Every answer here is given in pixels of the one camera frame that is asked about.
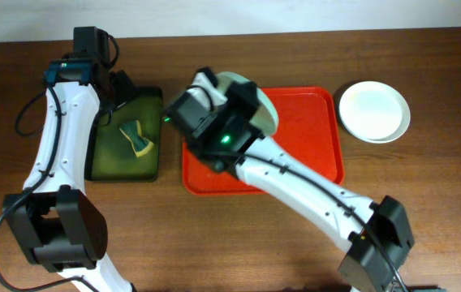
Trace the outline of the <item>yellow green scrub sponge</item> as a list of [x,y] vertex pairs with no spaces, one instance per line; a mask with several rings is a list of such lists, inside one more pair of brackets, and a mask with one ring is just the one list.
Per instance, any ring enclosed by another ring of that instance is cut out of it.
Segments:
[[142,157],[153,149],[154,142],[144,137],[141,124],[138,120],[125,122],[119,127],[119,130],[130,142],[131,148],[136,157]]

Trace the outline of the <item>pale green plate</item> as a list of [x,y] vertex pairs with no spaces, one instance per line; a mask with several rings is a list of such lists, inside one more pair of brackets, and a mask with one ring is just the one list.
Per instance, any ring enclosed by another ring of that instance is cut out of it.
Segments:
[[[216,74],[218,86],[216,89],[223,95],[230,87],[232,82],[245,84],[249,79],[230,71],[222,71]],[[260,102],[256,113],[250,118],[249,122],[260,129],[265,135],[274,135],[278,130],[279,117],[278,112],[267,97],[267,95],[256,86],[256,95]]]

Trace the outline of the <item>cream white plate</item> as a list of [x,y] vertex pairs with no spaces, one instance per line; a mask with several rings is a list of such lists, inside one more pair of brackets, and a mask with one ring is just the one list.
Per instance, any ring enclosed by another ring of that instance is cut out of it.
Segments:
[[377,81],[349,86],[339,99],[338,113],[351,135],[372,144],[397,140],[411,124],[410,107],[403,95]]

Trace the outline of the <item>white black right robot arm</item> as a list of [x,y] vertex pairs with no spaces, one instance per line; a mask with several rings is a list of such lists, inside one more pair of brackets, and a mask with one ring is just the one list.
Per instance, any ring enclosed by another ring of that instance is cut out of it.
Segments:
[[399,273],[414,238],[405,208],[331,182],[271,136],[277,110],[252,81],[187,87],[165,109],[188,150],[215,173],[258,188],[313,223],[345,257],[338,271],[358,291],[408,288]]

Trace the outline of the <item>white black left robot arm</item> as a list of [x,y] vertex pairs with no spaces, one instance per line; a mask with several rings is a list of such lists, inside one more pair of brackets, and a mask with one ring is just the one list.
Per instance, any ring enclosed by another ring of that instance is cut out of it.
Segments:
[[108,32],[76,27],[73,49],[43,75],[45,124],[37,157],[19,194],[6,195],[6,222],[30,264],[40,265],[80,291],[133,291],[107,255],[106,219],[85,195],[98,119],[111,117],[116,98],[117,44]]

